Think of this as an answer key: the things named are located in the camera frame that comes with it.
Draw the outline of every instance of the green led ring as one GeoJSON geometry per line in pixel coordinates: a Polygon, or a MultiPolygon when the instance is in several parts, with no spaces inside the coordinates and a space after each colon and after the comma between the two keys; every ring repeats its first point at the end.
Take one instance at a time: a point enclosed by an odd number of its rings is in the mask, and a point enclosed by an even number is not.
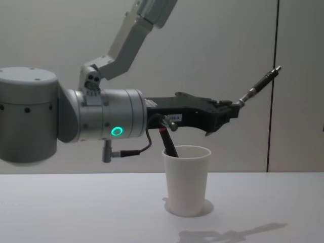
{"type": "Polygon", "coordinates": [[[115,136],[115,137],[117,137],[117,136],[119,136],[119,135],[121,135],[122,133],[123,133],[123,128],[121,128],[121,127],[114,127],[112,130],[111,130],[111,134],[113,135],[113,136],[115,136]]]}

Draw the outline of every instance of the gray wall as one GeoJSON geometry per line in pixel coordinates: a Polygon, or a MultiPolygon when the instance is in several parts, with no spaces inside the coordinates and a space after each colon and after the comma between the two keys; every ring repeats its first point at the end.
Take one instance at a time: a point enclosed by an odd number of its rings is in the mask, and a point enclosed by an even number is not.
{"type": "Polygon", "coordinates": [[[324,171],[324,2],[280,1],[270,171],[324,171]]]}
{"type": "MultiPolygon", "coordinates": [[[[0,67],[28,66],[57,74],[77,88],[82,64],[105,54],[134,0],[3,0],[0,67]]],[[[237,100],[272,67],[276,0],[179,0],[165,27],[145,41],[130,71],[102,88],[136,88],[145,96],[184,91],[237,100]]],[[[175,144],[212,150],[211,171],[265,171],[271,88],[232,121],[205,138],[179,129],[175,144]]],[[[163,171],[163,144],[140,157],[101,162],[102,142],[59,143],[51,159],[34,167],[0,163],[0,173],[102,173],[163,171]]],[[[146,138],[116,141],[116,149],[146,145],[146,138]]]]}

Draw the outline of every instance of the white tabletop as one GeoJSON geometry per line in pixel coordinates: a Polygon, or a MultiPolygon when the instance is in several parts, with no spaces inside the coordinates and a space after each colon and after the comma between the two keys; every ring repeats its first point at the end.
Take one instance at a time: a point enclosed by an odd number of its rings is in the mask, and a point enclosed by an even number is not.
{"type": "Polygon", "coordinates": [[[165,197],[164,174],[1,175],[0,242],[324,242],[324,173],[210,173],[196,218],[165,197]]]}

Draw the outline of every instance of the robotic arm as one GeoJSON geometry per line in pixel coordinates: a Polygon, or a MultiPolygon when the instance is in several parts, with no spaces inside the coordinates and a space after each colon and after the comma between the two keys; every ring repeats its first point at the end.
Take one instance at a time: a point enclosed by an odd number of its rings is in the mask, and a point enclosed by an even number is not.
{"type": "Polygon", "coordinates": [[[64,89],[56,76],[45,70],[0,69],[0,158],[28,163],[52,156],[57,139],[64,143],[104,140],[103,161],[107,163],[112,156],[120,156],[111,152],[112,139],[140,137],[145,131],[149,138],[148,129],[160,126],[172,131],[195,127],[209,135],[237,118],[245,102],[271,82],[280,67],[268,72],[235,104],[185,93],[145,99],[139,90],[99,88],[102,79],[128,71],[145,37],[153,26],[164,26],[176,2],[136,1],[126,12],[108,55],[81,68],[78,90],[64,89]]]}

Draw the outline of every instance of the black pen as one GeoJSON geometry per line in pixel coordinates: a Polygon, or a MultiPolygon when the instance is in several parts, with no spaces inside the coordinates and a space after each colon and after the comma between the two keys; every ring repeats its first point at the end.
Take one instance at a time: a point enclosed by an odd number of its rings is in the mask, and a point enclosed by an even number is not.
{"type": "Polygon", "coordinates": [[[163,140],[164,147],[166,148],[166,155],[171,157],[179,157],[177,150],[170,137],[170,134],[168,132],[168,129],[160,128],[159,131],[163,140]]]}

